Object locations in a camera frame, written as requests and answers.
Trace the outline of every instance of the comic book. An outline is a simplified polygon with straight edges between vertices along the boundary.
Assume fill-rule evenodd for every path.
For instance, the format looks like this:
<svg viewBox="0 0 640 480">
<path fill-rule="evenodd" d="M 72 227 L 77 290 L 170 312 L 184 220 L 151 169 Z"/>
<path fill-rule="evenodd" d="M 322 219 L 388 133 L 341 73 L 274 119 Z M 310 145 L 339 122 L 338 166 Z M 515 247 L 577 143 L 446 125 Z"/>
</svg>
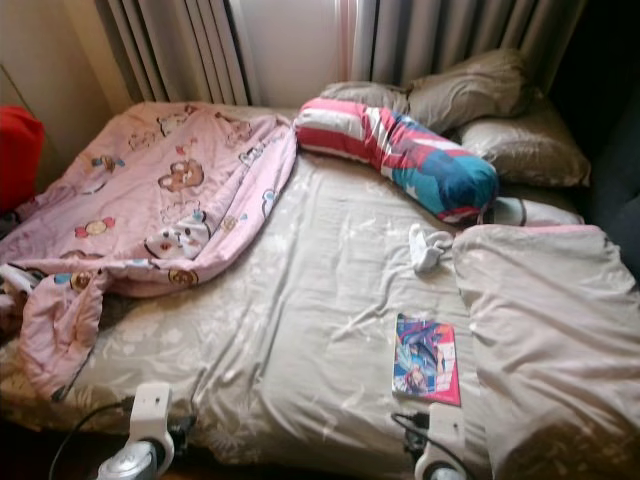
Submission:
<svg viewBox="0 0 640 480">
<path fill-rule="evenodd" d="M 460 406 L 453 326 L 398 315 L 393 393 Z"/>
</svg>

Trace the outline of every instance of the power cord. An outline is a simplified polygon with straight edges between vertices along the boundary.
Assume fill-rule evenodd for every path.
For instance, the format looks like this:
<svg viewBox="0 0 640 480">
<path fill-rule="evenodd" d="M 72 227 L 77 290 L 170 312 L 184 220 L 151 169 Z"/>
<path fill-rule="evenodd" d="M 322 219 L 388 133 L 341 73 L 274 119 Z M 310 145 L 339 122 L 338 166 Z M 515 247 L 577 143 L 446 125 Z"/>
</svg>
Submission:
<svg viewBox="0 0 640 480">
<path fill-rule="evenodd" d="M 66 447 L 67 443 L 69 443 L 69 440 L 71 440 L 71 437 L 73 437 L 76 433 L 78 433 L 78 431 L 84 426 L 85 423 L 87 423 L 89 420 L 91 420 L 93 417 L 95 417 L 99 413 L 105 412 L 107 410 L 112 410 L 115 408 L 121 408 L 124 411 L 131 412 L 131 409 L 133 408 L 133 398 L 134 397 L 127 397 L 120 402 L 109 403 L 107 405 L 103 405 L 102 407 L 98 407 L 95 410 L 88 413 L 82 420 L 80 420 L 76 424 L 76 426 L 73 427 L 73 429 L 64 438 L 64 440 L 60 444 L 60 447 L 58 447 L 58 451 L 56 452 L 55 457 L 53 457 L 53 460 L 51 461 L 51 467 L 49 467 L 49 480 L 54 480 L 56 464 L 58 463 L 58 460 L 60 458 L 60 455 L 62 454 L 62 451 L 64 450 L 64 447 Z"/>
<path fill-rule="evenodd" d="M 392 413 L 391 419 L 394 422 L 396 422 L 398 425 L 400 425 L 402 428 L 404 428 L 405 430 L 408 430 L 414 435 L 417 435 L 418 437 L 423 438 L 425 441 L 432 443 L 433 445 L 438 447 L 444 453 L 446 453 L 451 458 L 453 458 L 456 461 L 456 463 L 462 467 L 468 480 L 475 480 L 476 477 L 473 475 L 473 472 L 469 470 L 469 467 L 467 467 L 455 453 L 453 453 L 449 448 L 447 448 L 440 442 L 437 442 L 431 439 L 429 435 L 425 433 L 424 429 L 418 429 L 414 426 L 414 424 L 416 423 L 423 423 L 422 416 L 424 416 L 424 414 L 417 413 L 415 415 L 404 415 L 402 413 Z M 412 425 L 409 425 L 407 422 L 405 422 L 405 420 L 409 420 L 412 423 Z"/>
</svg>

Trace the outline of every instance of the wall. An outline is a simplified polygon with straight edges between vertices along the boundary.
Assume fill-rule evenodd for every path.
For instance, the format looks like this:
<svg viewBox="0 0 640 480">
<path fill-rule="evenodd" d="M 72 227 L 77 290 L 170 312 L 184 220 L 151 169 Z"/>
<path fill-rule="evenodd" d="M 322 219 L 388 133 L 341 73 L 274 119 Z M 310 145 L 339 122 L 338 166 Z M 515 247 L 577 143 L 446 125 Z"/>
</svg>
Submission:
<svg viewBox="0 0 640 480">
<path fill-rule="evenodd" d="M 38 190 L 59 177 L 114 113 L 130 103 L 126 89 L 110 86 L 115 77 L 99 79 L 95 73 L 96 65 L 104 71 L 115 62 L 100 38 L 104 33 L 92 27 L 98 21 L 95 6 L 82 3 L 0 2 L 0 103 L 26 107 L 45 126 Z M 76 28 L 85 29 L 88 42 L 81 45 Z M 90 60 L 92 52 L 99 54 Z M 117 68 L 113 73 L 120 77 Z"/>
</svg>

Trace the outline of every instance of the white sock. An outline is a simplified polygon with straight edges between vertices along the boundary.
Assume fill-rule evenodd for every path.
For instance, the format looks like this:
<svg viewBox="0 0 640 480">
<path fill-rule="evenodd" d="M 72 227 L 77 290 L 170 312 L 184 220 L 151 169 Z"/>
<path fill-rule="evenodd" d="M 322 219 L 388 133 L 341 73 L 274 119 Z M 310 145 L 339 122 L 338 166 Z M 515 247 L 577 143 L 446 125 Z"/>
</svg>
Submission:
<svg viewBox="0 0 640 480">
<path fill-rule="evenodd" d="M 438 259 L 451 248 L 453 237 L 449 232 L 440 231 L 430 235 L 424 234 L 419 224 L 414 223 L 409 229 L 409 253 L 411 266 L 416 273 L 429 272 L 438 264 Z"/>
</svg>

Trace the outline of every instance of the beige pillow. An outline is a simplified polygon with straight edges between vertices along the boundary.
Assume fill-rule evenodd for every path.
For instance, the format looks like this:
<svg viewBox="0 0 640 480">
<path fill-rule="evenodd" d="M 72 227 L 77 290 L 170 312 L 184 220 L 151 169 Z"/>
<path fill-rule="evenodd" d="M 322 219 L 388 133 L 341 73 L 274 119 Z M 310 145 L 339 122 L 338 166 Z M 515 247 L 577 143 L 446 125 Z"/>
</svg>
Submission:
<svg viewBox="0 0 640 480">
<path fill-rule="evenodd" d="M 436 133 L 476 118 L 511 117 L 529 105 L 532 87 L 517 50 L 493 50 L 411 83 L 409 114 Z"/>
<path fill-rule="evenodd" d="M 409 103 L 406 90 L 373 82 L 332 83 L 320 94 L 321 98 L 364 103 L 370 107 L 388 108 L 407 114 Z"/>
<path fill-rule="evenodd" d="M 459 131 L 461 145 L 489 161 L 511 183 L 588 186 L 591 166 L 552 103 L 537 94 L 513 119 L 483 118 Z"/>
</svg>

